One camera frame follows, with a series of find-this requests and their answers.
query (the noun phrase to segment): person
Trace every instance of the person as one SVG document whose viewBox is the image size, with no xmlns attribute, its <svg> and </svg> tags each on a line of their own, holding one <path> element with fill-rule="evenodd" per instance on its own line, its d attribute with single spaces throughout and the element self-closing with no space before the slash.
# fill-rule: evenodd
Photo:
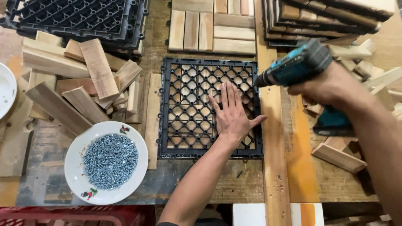
<svg viewBox="0 0 402 226">
<path fill-rule="evenodd" d="M 231 153 L 250 129 L 267 119 L 246 117 L 237 88 L 221 85 L 223 109 L 212 96 L 217 116 L 218 139 L 187 172 L 166 204 L 158 226 L 192 226 L 207 205 Z M 374 189 L 396 225 L 402 225 L 402 126 L 380 101 L 355 80 L 344 67 L 332 62 L 313 80 L 288 88 L 290 95 L 303 94 L 310 103 L 332 105 L 346 113 L 367 161 Z M 222 220 L 201 223 L 225 225 Z"/>
</svg>

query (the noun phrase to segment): wooden table surface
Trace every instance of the wooden table surface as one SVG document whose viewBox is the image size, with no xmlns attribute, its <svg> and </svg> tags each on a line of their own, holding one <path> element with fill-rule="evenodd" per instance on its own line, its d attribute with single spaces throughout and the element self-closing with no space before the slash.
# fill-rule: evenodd
<svg viewBox="0 0 402 226">
<path fill-rule="evenodd" d="M 151 0 L 150 14 L 146 24 L 144 53 L 139 62 L 144 72 L 141 75 L 142 86 L 145 87 L 141 106 L 146 105 L 149 87 L 149 75 L 160 73 L 163 57 L 231 59 L 248 60 L 254 58 L 228 57 L 223 55 L 169 53 L 164 44 L 168 38 L 169 28 L 166 21 L 170 18 L 169 0 Z M 402 22 L 399 12 L 383 23 L 379 33 L 366 35 L 358 40 L 358 44 L 370 38 L 378 46 L 371 62 L 374 66 L 385 70 L 402 65 Z M 11 56 L 20 56 L 22 37 L 15 31 L 0 27 L 0 62 L 6 64 Z M 295 129 L 312 127 L 315 119 L 300 112 L 300 104 L 294 97 L 289 97 L 282 90 L 283 125 L 286 151 L 291 153 L 310 139 L 308 151 L 323 142 L 325 138 L 314 135 L 311 130 L 302 136 L 295 136 Z M 140 112 L 146 121 L 146 111 Z M 146 125 L 135 125 L 144 136 Z M 0 206 L 34 206 L 34 205 L 85 205 L 75 197 L 69 189 L 64 177 L 64 158 L 74 135 L 57 121 L 37 120 L 34 125 L 34 136 L 29 152 L 27 174 L 18 178 L 0 178 Z M 352 174 L 339 169 L 320 159 L 312 158 L 316 171 L 316 184 L 320 202 L 378 201 L 377 196 L 366 196 Z M 119 204 L 155 204 L 166 203 L 177 183 L 193 165 L 192 160 L 158 160 L 154 171 L 147 171 L 138 189 Z M 295 181 L 289 176 L 289 183 Z M 299 202 L 296 191 L 290 187 L 291 202 Z M 263 167 L 261 160 L 229 160 L 223 170 L 220 181 L 212 196 L 211 203 L 263 203 Z"/>
</svg>

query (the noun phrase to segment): plastic grid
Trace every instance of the plastic grid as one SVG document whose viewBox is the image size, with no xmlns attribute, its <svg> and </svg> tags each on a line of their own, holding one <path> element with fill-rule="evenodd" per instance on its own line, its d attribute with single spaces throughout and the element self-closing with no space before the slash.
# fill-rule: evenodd
<svg viewBox="0 0 402 226">
<path fill-rule="evenodd" d="M 99 38 L 109 48 L 138 48 L 143 19 L 148 15 L 144 0 L 8 0 L 0 25 L 35 37 L 41 30 L 84 42 Z"/>
<path fill-rule="evenodd" d="M 242 96 L 249 119 L 260 115 L 260 100 L 251 84 L 258 76 L 256 62 L 164 58 L 162 61 L 158 158 L 200 158 L 218 138 L 216 114 L 208 102 L 220 101 L 220 85 L 229 80 Z M 242 140 L 231 158 L 262 158 L 261 126 Z"/>
</svg>

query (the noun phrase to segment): stack of deck tiles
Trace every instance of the stack of deck tiles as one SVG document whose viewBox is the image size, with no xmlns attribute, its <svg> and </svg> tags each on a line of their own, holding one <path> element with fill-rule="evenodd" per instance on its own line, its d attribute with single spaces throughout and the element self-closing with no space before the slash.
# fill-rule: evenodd
<svg viewBox="0 0 402 226">
<path fill-rule="evenodd" d="M 266 40 L 321 41 L 374 34 L 395 12 L 393 0 L 262 0 Z"/>
</svg>

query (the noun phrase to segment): left hand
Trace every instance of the left hand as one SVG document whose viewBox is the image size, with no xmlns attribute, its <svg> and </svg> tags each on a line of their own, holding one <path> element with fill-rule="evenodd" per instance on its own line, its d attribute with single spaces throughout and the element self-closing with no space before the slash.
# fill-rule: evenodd
<svg viewBox="0 0 402 226">
<path fill-rule="evenodd" d="M 254 126 L 267 119 L 265 115 L 259 115 L 253 120 L 247 118 L 239 91 L 230 81 L 221 84 L 222 110 L 213 96 L 208 95 L 208 98 L 216 112 L 218 134 L 234 138 L 237 145 Z"/>
</svg>

